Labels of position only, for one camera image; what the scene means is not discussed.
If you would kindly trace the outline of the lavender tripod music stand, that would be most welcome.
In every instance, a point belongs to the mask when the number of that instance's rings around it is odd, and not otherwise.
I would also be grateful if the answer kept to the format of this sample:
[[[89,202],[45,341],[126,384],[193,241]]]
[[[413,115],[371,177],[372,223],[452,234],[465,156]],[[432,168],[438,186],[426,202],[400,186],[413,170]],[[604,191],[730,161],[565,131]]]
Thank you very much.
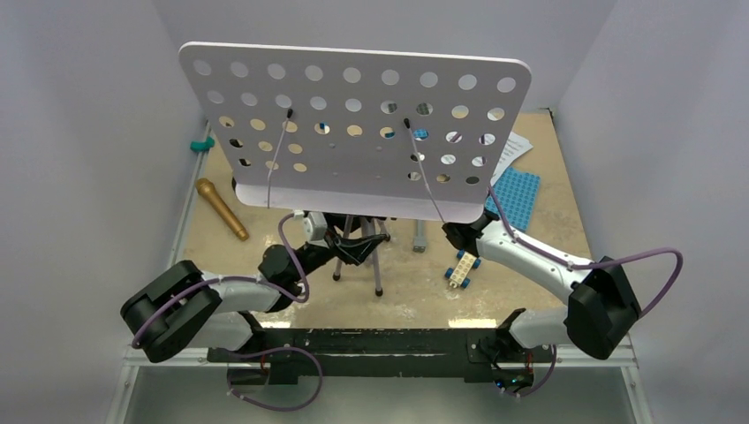
[[[187,42],[250,207],[470,223],[532,82],[517,59]]]

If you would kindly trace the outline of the gold microphone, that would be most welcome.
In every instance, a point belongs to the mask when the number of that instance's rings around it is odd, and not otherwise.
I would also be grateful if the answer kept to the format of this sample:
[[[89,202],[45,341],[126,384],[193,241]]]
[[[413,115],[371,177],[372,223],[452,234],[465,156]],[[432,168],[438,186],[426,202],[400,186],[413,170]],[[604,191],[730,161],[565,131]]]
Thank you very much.
[[[199,178],[194,183],[194,187],[198,195],[218,214],[237,239],[240,241],[249,239],[248,230],[224,201],[212,181],[208,178]]]

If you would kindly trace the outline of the sheet music page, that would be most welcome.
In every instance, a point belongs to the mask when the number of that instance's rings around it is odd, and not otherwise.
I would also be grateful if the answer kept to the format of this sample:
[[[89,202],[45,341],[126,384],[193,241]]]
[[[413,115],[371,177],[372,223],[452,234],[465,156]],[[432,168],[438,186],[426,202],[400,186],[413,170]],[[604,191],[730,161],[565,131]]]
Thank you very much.
[[[501,157],[494,169],[490,184],[493,186],[512,163],[533,148],[529,139],[511,132],[504,144]]]

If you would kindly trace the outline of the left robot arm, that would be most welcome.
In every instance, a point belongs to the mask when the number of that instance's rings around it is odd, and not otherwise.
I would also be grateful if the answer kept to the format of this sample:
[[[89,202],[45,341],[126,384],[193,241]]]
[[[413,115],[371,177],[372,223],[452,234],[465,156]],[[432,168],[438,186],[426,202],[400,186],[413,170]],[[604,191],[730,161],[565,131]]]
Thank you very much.
[[[132,332],[132,348],[153,363],[194,347],[223,348],[240,360],[255,360],[263,337],[253,327],[254,314],[307,302],[311,273],[333,260],[358,266],[389,239],[343,238],[333,229],[298,248],[284,239],[265,250],[257,273],[249,276],[220,276],[182,260],[126,300],[119,314]]]

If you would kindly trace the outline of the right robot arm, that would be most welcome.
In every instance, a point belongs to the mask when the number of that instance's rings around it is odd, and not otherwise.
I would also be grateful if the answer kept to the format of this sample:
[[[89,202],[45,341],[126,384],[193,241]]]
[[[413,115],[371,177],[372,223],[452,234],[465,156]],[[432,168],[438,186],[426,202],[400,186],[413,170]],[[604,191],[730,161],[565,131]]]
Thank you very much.
[[[522,237],[492,213],[472,223],[446,223],[443,231],[453,247],[519,273],[562,303],[513,311],[496,330],[496,348],[506,359],[542,345],[574,345],[606,360],[642,316],[623,266],[609,257],[591,261],[566,254]]]

